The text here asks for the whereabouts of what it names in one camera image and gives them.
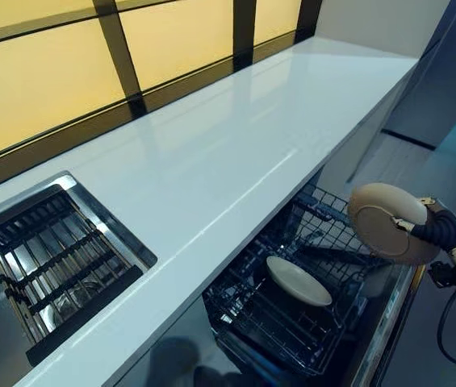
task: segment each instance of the black cable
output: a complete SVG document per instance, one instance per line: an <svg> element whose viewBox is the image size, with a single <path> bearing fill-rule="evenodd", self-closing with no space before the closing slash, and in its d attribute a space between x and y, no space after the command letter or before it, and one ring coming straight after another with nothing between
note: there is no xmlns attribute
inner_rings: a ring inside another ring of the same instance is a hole
<svg viewBox="0 0 456 387"><path fill-rule="evenodd" d="M450 308L454 304L456 298L456 287L455 291L452 293L448 301L446 302L445 309L443 313L441 313L441 317L439 318L439 324L437 325L437 346L443 355L445 355L446 359L450 360L452 363L456 365L456 359L453 358L443 347L443 329L445 328L446 318L448 317L448 313L450 312Z"/></svg>

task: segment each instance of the glossy countertop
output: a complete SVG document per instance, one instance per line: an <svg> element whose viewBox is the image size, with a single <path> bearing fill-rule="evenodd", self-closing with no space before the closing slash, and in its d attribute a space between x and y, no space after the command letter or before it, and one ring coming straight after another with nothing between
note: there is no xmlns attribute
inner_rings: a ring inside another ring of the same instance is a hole
<svg viewBox="0 0 456 387"><path fill-rule="evenodd" d="M2 183L68 170L158 258L18 385L101 385L147 350L416 62L313 37Z"/></svg>

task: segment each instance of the wire rack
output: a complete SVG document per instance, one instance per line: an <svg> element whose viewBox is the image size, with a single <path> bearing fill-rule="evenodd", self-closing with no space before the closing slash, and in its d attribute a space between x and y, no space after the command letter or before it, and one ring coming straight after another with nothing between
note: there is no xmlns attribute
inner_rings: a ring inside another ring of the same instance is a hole
<svg viewBox="0 0 456 387"><path fill-rule="evenodd" d="M0 283L33 365L141 275L65 191L47 196L0 219Z"/></svg>
<svg viewBox="0 0 456 387"><path fill-rule="evenodd" d="M236 332L293 372L323 373L354 323L367 273L387 264L358 241L346 211L346 201L307 184L203 294L215 332ZM332 305L308 306L281 290L267 273L271 255L313 275Z"/></svg>

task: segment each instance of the sink grate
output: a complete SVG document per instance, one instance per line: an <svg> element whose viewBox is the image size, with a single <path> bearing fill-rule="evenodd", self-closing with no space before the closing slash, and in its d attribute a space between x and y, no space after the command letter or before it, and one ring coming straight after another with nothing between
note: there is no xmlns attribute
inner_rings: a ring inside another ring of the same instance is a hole
<svg viewBox="0 0 456 387"><path fill-rule="evenodd" d="M142 274L57 185L0 214L0 272L32 365Z"/></svg>

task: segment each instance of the stainless steel sink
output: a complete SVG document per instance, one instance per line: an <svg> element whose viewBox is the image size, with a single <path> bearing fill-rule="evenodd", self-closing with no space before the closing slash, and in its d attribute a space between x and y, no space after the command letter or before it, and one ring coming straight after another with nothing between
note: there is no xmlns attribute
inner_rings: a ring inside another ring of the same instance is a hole
<svg viewBox="0 0 456 387"><path fill-rule="evenodd" d="M69 173L0 204L0 386L157 262Z"/></svg>

